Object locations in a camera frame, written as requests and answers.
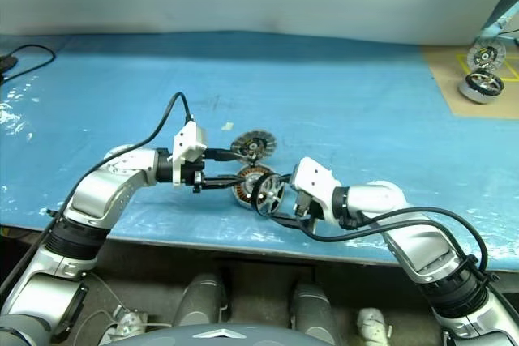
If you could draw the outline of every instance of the black wire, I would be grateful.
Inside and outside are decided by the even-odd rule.
[[[54,61],[56,59],[56,53],[52,50],[52,49],[49,49],[47,48],[46,46],[43,46],[43,45],[38,45],[38,44],[26,44],[26,45],[21,45],[19,46],[18,48],[14,49],[12,52],[6,54],[5,57],[10,57],[12,56],[14,53],[20,51],[21,49],[25,49],[25,48],[40,48],[40,49],[43,49],[43,50],[46,50],[47,52],[50,53],[50,59],[45,61],[45,62],[42,62],[41,64],[39,65],[36,65],[36,66],[33,66],[32,68],[29,68],[27,70],[23,70],[15,75],[12,75],[12,76],[5,76],[4,77],[4,80],[3,82],[4,83],[7,83],[8,81],[12,80],[12,79],[15,79],[21,75],[25,75],[29,72],[32,72],[33,70],[36,70],[36,69],[40,69],[42,68],[43,66],[45,65],[49,65],[52,61]]]
[[[510,30],[509,32],[500,32],[498,36],[502,36],[503,34],[510,34],[511,32],[519,32],[519,28],[516,28],[515,30]]]
[[[480,271],[485,271],[485,269],[487,269],[487,264],[488,264],[487,245],[485,245],[485,241],[483,240],[481,235],[479,235],[478,230],[476,230],[476,228],[472,224],[467,222],[464,218],[462,218],[461,216],[459,216],[455,212],[452,212],[452,211],[449,211],[449,210],[445,210],[443,208],[439,208],[439,207],[407,207],[407,208],[402,208],[400,210],[386,212],[385,214],[378,215],[378,216],[376,216],[374,218],[370,218],[368,221],[366,221],[364,223],[361,223],[359,225],[359,227],[367,226],[369,224],[376,223],[376,222],[378,222],[380,220],[384,220],[384,219],[390,218],[392,216],[410,214],[410,213],[413,213],[413,212],[432,212],[432,213],[435,213],[435,214],[441,214],[441,215],[445,215],[445,216],[448,216],[450,218],[453,218],[459,224],[462,224],[463,227],[465,227],[467,230],[469,230],[469,233],[472,234],[472,236],[474,237],[474,239],[478,243],[479,250],[481,251],[481,261],[479,263],[479,270]]]
[[[438,230],[440,230],[442,233],[445,234],[447,239],[450,240],[450,242],[453,244],[454,249],[456,252],[461,256],[461,259],[464,260],[467,258],[467,255],[461,248],[460,244],[457,242],[456,238],[453,236],[453,234],[442,224],[435,222],[434,220],[406,220],[402,222],[396,222],[391,224],[386,224],[385,226],[376,227],[374,229],[365,229],[363,231],[358,231],[356,233],[348,233],[344,235],[338,235],[335,237],[324,237],[321,235],[317,235],[312,233],[308,228],[305,226],[305,224],[302,222],[301,217],[296,214],[296,221],[298,222],[299,228],[310,238],[315,239],[316,241],[320,242],[341,242],[341,241],[348,241],[350,239],[356,239],[356,238],[362,238],[362,237],[368,237],[370,235],[378,234],[378,233],[385,233],[386,231],[394,230],[394,229],[402,229],[404,227],[410,227],[410,226],[418,226],[418,225],[428,225],[436,227]],[[480,271],[484,271],[485,268],[481,265],[483,264],[483,261],[480,263],[479,268]]]
[[[159,124],[155,128],[155,130],[143,141],[136,143],[133,146],[127,147],[125,149],[122,149],[121,151],[114,153],[110,157],[105,158],[101,162],[95,164],[92,166],[72,187],[69,194],[66,196],[65,201],[63,202],[62,206],[59,208],[59,211],[57,215],[47,224],[47,227],[41,232],[41,234],[38,236],[38,238],[32,243],[32,245],[28,248],[27,252],[24,254],[24,256],[18,261],[16,266],[13,268],[13,270],[9,273],[9,275],[6,277],[6,279],[3,281],[2,285],[0,285],[0,296],[6,291],[6,289],[11,285],[15,277],[22,271],[23,268],[26,267],[28,261],[31,260],[34,253],[36,253],[36,250],[40,246],[40,244],[43,242],[45,237],[49,234],[49,231],[52,229],[52,227],[56,224],[58,219],[63,215],[63,212],[66,210],[66,207],[68,206],[68,203],[71,201],[72,196],[74,196],[74,192],[78,185],[82,182],[82,180],[88,176],[90,173],[98,170],[101,166],[106,164],[107,162],[113,160],[114,158],[117,158],[125,153],[131,152],[132,150],[135,150],[139,147],[144,146],[145,144],[152,141],[157,134],[162,130],[162,127],[165,124],[165,121],[168,119],[169,114],[171,113],[171,110],[173,108],[173,105],[175,101],[178,99],[178,97],[182,98],[182,102],[184,104],[184,110],[186,111],[186,123],[191,120],[191,111],[189,110],[189,106],[187,105],[186,97],[182,92],[176,92],[173,96],[171,96],[171,99],[169,100],[168,105],[165,108],[164,114],[162,115],[162,119],[159,121]]]

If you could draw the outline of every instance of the black cable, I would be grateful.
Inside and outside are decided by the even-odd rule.
[[[511,32],[519,32],[519,28],[516,28],[515,30],[510,30],[509,32],[500,32],[498,36],[502,36],[503,34],[510,34]]]
[[[317,234],[312,233],[308,228],[305,226],[305,224],[302,222],[301,217],[296,214],[296,221],[298,222],[299,228],[301,231],[303,231],[308,237],[315,239],[316,241],[320,242],[341,242],[341,241],[348,241],[350,239],[356,239],[356,238],[362,238],[362,237],[368,237],[370,235],[378,234],[378,233],[385,233],[386,231],[394,230],[394,229],[402,229],[404,227],[410,227],[410,226],[418,226],[418,225],[428,225],[436,227],[438,230],[440,230],[442,233],[445,234],[447,239],[450,240],[450,242],[453,244],[454,249],[456,252],[461,256],[461,259],[466,259],[467,255],[461,248],[460,244],[457,242],[456,238],[453,236],[453,234],[442,224],[435,222],[434,220],[406,220],[402,222],[396,222],[391,224],[386,224],[385,226],[380,226],[374,229],[365,229],[363,231],[358,231],[356,233],[348,233],[344,235],[338,235],[335,237],[324,237]],[[485,267],[482,267],[483,261],[480,263],[479,268],[480,271],[484,271]]]
[[[462,224],[463,227],[465,227],[467,230],[469,230],[469,233],[472,234],[472,236],[474,237],[474,239],[478,243],[479,250],[481,251],[481,261],[479,263],[479,270],[480,271],[485,271],[485,269],[487,269],[487,264],[488,264],[487,245],[485,245],[485,241],[483,240],[481,235],[479,235],[478,230],[476,230],[476,228],[472,224],[467,222],[464,218],[462,218],[461,216],[459,216],[455,212],[452,212],[452,211],[449,211],[449,210],[445,210],[443,208],[439,208],[439,207],[407,207],[407,208],[402,208],[400,210],[386,212],[385,214],[378,215],[378,216],[376,216],[374,218],[370,218],[366,222],[361,223],[359,225],[359,227],[367,226],[369,224],[376,223],[376,222],[378,222],[380,220],[384,220],[384,219],[390,218],[392,216],[410,214],[410,213],[413,213],[413,212],[432,212],[432,213],[435,213],[435,214],[441,214],[441,215],[445,215],[445,216],[448,216],[450,218],[453,218],[459,224]]]
[[[45,61],[45,62],[42,62],[41,64],[39,65],[36,65],[36,66],[33,66],[32,68],[29,68],[27,70],[23,70],[15,75],[12,75],[12,76],[4,76],[4,79],[3,79],[3,82],[4,83],[7,83],[8,81],[12,80],[12,79],[15,79],[21,75],[25,75],[29,72],[32,72],[33,70],[36,70],[36,69],[40,69],[42,68],[43,66],[45,65],[49,65],[52,61],[54,61],[56,59],[56,53],[52,50],[52,49],[49,49],[47,48],[46,46],[43,46],[43,45],[38,45],[38,44],[26,44],[26,45],[21,45],[19,46],[18,48],[14,49],[13,51],[11,51],[10,53],[6,54],[5,57],[10,57],[12,56],[14,53],[20,51],[21,49],[25,49],[25,48],[40,48],[40,49],[43,49],[43,50],[46,50],[47,52],[50,53],[50,59]]]
[[[47,227],[40,233],[38,238],[32,243],[32,245],[28,248],[27,252],[24,254],[24,256],[18,261],[16,266],[13,268],[13,270],[9,273],[9,275],[6,277],[6,279],[3,281],[2,285],[0,285],[0,296],[3,295],[3,293],[6,291],[7,287],[11,285],[15,277],[27,266],[27,263],[31,260],[34,253],[36,253],[36,250],[40,246],[40,244],[43,242],[45,237],[49,234],[49,231],[52,229],[52,227],[56,224],[58,219],[63,215],[63,212],[66,210],[66,207],[68,206],[68,203],[71,201],[72,196],[74,196],[74,192],[78,185],[82,182],[82,180],[88,176],[90,173],[98,170],[101,166],[106,164],[107,162],[113,160],[114,158],[117,158],[125,153],[131,152],[132,150],[135,150],[139,147],[144,146],[145,144],[151,142],[157,134],[162,130],[162,127],[165,124],[165,121],[168,119],[169,114],[171,113],[171,110],[173,108],[173,105],[175,101],[177,101],[178,97],[182,98],[182,102],[184,104],[184,110],[186,111],[186,123],[191,120],[191,111],[189,110],[189,106],[187,105],[186,97],[182,92],[176,92],[173,96],[171,96],[171,99],[169,100],[168,105],[165,108],[164,114],[162,115],[162,119],[159,121],[159,124],[155,128],[155,130],[143,141],[136,143],[133,146],[127,147],[125,149],[122,149],[121,151],[114,153],[110,157],[105,158],[101,162],[95,164],[92,166],[72,187],[69,194],[66,196],[65,201],[63,202],[62,206],[59,208],[59,211],[57,212],[56,216],[47,224]]]

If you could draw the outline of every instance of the floor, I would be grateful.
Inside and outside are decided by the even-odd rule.
[[[2,269],[23,250],[23,244],[11,239],[1,240]],[[109,241],[99,255],[96,273],[133,309],[151,316],[148,321],[170,323],[184,288],[201,272],[223,272],[230,290],[232,323],[264,323],[289,326],[289,296],[298,280],[320,285],[332,302],[334,314],[345,344],[361,345],[355,319],[358,309],[374,306],[382,310],[393,326],[392,344],[437,345],[440,329],[431,316],[427,303],[414,285],[397,267],[381,267],[351,263],[298,261],[276,257],[187,250],[163,246],[145,246]],[[505,292],[518,288],[519,274],[505,275]],[[117,302],[94,277],[86,283],[90,291],[78,323],[100,308],[111,312]],[[108,324],[101,315],[89,321],[75,346],[96,346]],[[76,324],[71,336],[61,343],[72,346]]]

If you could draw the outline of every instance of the blue table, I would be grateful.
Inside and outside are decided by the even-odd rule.
[[[80,174],[110,148],[147,136],[169,97],[187,94],[210,147],[270,130],[265,161],[289,173],[303,156],[343,185],[397,183],[416,205],[461,213],[481,232],[490,267],[519,269],[519,122],[456,117],[419,48],[253,33],[2,36],[2,52],[37,42],[51,65],[2,86],[1,223],[41,229]],[[28,51],[22,66],[44,54]],[[171,148],[172,115],[153,147]],[[222,130],[232,122],[232,130]],[[235,173],[208,163],[206,174]],[[446,220],[467,250],[470,235]],[[321,233],[336,233],[321,227]],[[310,241],[236,204],[230,190],[140,190],[117,239],[359,262],[393,261],[380,237]]]

